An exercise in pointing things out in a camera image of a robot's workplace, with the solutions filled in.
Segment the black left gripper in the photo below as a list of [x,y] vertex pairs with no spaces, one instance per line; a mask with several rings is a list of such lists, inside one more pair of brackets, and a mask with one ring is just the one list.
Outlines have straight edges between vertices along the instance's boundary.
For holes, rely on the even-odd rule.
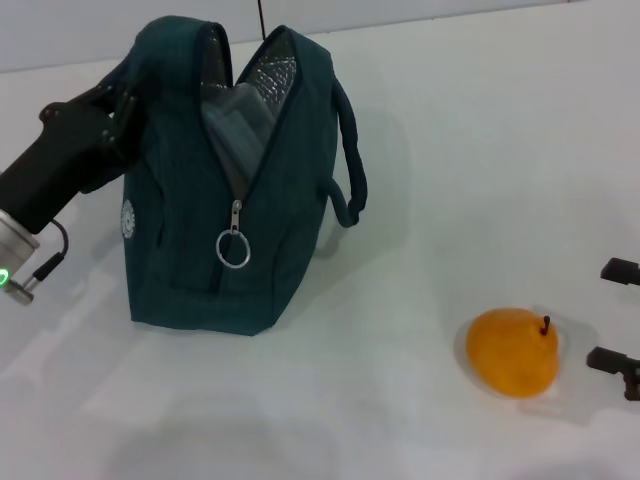
[[[138,158],[146,107],[128,67],[43,111],[36,141],[1,174],[1,210],[37,234],[73,199],[123,175]],[[102,109],[115,109],[110,114]]]

